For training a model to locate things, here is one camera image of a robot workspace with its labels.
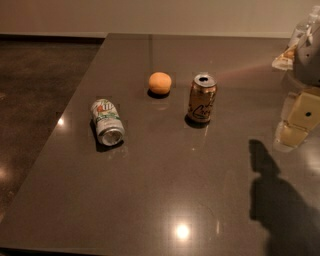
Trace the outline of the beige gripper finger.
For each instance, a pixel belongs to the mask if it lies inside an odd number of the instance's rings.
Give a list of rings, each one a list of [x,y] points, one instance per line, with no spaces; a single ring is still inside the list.
[[[297,46],[293,45],[276,57],[272,62],[272,67],[278,70],[287,71],[293,69],[295,51]]]
[[[275,132],[277,149],[295,149],[320,123],[320,90],[290,92]]]

